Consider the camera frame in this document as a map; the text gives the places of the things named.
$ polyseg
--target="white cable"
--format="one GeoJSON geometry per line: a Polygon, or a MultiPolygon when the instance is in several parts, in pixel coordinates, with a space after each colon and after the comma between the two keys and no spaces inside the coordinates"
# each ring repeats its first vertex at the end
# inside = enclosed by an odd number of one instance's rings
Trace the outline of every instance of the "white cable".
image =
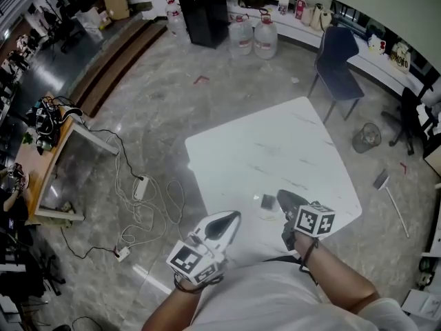
{"type": "Polygon", "coordinates": [[[170,218],[170,214],[168,212],[167,205],[165,204],[165,201],[164,201],[161,189],[159,188],[159,184],[158,184],[158,182],[156,181],[156,179],[154,177],[152,177],[152,176],[150,176],[148,174],[141,174],[139,176],[140,177],[147,177],[149,179],[149,182],[152,183],[152,186],[153,186],[153,189],[154,189],[153,196],[150,197],[149,199],[146,199],[146,200],[138,200],[138,199],[135,198],[134,194],[136,192],[136,189],[138,188],[138,184],[139,184],[139,181],[140,181],[140,179],[136,178],[134,180],[134,183],[133,183],[133,186],[132,186],[132,200],[129,200],[127,198],[127,195],[125,194],[124,190],[121,189],[120,180],[119,180],[119,171],[121,169],[120,168],[120,164],[121,164],[121,147],[119,145],[119,142],[116,140],[116,136],[115,135],[110,135],[107,138],[106,142],[108,142],[110,139],[112,139],[115,142],[116,146],[118,146],[118,149],[119,149],[118,154],[116,155],[116,158],[115,158],[115,168],[116,168],[115,193],[119,196],[119,198],[121,200],[123,200],[123,202],[125,204],[125,208],[127,209],[127,211],[129,211],[132,214],[133,219],[135,220],[135,222],[137,224],[141,224],[142,223],[141,213],[139,212],[140,211],[139,208],[141,206],[144,207],[145,209],[149,210],[151,212],[151,214],[152,214],[152,219],[150,221],[150,224],[149,224],[148,228],[143,228],[143,227],[141,227],[139,225],[136,225],[136,224],[129,224],[127,227],[125,227],[122,230],[121,234],[118,236],[118,239],[116,240],[116,250],[119,251],[118,244],[119,244],[120,240],[122,240],[125,243],[127,243],[128,244],[127,248],[130,249],[130,248],[132,248],[133,246],[136,246],[136,245],[146,244],[146,243],[150,243],[152,241],[158,240],[158,239],[162,238],[165,235],[165,232],[167,231],[167,219],[165,219],[165,217],[163,216],[163,214],[161,212],[161,209],[157,205],[152,203],[152,201],[156,198],[156,196],[158,196],[158,194],[159,194],[159,198],[161,200],[162,206],[163,206],[163,210],[164,210],[165,216],[168,218],[168,220],[172,224],[178,226],[179,237],[183,240],[183,236],[181,234],[181,230],[179,229],[179,223],[182,221],[183,208],[184,208],[184,205],[185,205],[184,189],[183,189],[181,183],[179,181],[177,181],[177,180],[171,180],[171,181],[168,182],[167,187],[165,189],[165,192],[167,193],[167,196],[168,196],[170,202],[173,203],[173,205],[177,208],[177,210],[179,212],[179,217],[178,217],[177,221],[173,221],[170,218]],[[169,188],[170,188],[170,186],[173,183],[176,183],[179,186],[179,188],[181,189],[181,197],[182,197],[182,204],[181,205],[178,205],[175,202],[175,200],[173,200],[173,198],[170,196],[169,188]],[[155,211],[158,211],[160,216],[164,220],[164,230],[162,231],[162,233],[159,236],[157,236],[156,238],[153,238],[153,239],[146,240],[146,241],[136,242],[136,238],[135,238],[135,236],[133,234],[126,233],[131,228],[136,228],[136,229],[142,230],[144,232],[151,232],[153,230],[153,227],[154,227],[154,214],[155,214],[155,211]]]}

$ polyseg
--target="beige bag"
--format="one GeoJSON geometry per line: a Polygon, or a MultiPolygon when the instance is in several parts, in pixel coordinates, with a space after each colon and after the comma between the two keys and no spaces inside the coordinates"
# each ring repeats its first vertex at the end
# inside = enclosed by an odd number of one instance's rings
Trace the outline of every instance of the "beige bag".
{"type": "Polygon", "coordinates": [[[308,6],[307,8],[304,8],[302,19],[300,20],[300,22],[302,22],[305,26],[309,26],[311,24],[313,15],[314,15],[313,6],[308,6]]]}
{"type": "Polygon", "coordinates": [[[316,5],[314,15],[311,21],[311,27],[314,30],[322,30],[323,32],[331,24],[332,14],[330,10],[326,10],[321,3],[316,5]]]}
{"type": "Polygon", "coordinates": [[[409,47],[403,43],[396,43],[391,50],[391,63],[400,71],[405,74],[409,72],[411,67],[411,53],[409,52],[409,47]]]}

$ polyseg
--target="bottle label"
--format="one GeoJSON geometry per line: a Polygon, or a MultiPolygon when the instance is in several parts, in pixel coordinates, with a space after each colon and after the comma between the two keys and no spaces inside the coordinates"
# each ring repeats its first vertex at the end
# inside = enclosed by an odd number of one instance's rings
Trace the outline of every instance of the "bottle label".
{"type": "Polygon", "coordinates": [[[262,43],[259,41],[255,41],[254,44],[256,44],[256,47],[262,50],[268,50],[271,49],[271,43],[262,43]]]}
{"type": "Polygon", "coordinates": [[[239,48],[246,48],[250,44],[251,44],[251,38],[250,39],[246,39],[244,41],[239,41],[239,48]]]}

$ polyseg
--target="black bag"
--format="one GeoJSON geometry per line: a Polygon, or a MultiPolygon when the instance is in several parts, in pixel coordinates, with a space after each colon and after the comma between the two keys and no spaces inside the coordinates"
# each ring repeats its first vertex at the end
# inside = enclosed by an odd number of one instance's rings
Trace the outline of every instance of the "black bag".
{"type": "Polygon", "coordinates": [[[266,0],[239,0],[239,6],[242,8],[259,9],[265,6],[266,0]]]}

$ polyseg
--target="large water jug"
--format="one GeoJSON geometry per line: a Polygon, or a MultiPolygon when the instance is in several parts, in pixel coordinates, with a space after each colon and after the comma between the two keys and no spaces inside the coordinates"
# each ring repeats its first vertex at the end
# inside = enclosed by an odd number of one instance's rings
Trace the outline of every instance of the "large water jug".
{"type": "Polygon", "coordinates": [[[268,60],[277,52],[277,28],[270,14],[262,14],[254,30],[254,51],[257,56],[268,60]]]}
{"type": "Polygon", "coordinates": [[[253,26],[247,14],[231,16],[228,26],[230,51],[235,55],[248,55],[253,48],[253,26]]]}
{"type": "Polygon", "coordinates": [[[168,19],[168,29],[172,34],[179,39],[182,43],[188,43],[189,37],[187,33],[187,26],[185,25],[184,16],[181,13],[181,9],[175,0],[166,0],[167,6],[165,13],[168,19]]]}

